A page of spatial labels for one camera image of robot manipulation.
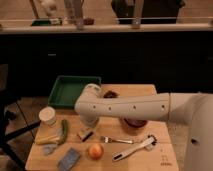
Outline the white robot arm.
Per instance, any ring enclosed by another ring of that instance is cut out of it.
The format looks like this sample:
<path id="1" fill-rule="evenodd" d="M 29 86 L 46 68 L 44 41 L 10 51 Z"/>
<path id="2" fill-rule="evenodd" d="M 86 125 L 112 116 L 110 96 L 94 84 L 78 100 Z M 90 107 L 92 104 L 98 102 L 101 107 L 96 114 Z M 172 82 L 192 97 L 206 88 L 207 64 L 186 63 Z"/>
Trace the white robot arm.
<path id="1" fill-rule="evenodd" d="M 171 121 L 189 126 L 184 171 L 213 171 L 213 94 L 160 93 L 102 98 L 102 89 L 87 84 L 74 110 L 87 126 L 100 117 Z"/>

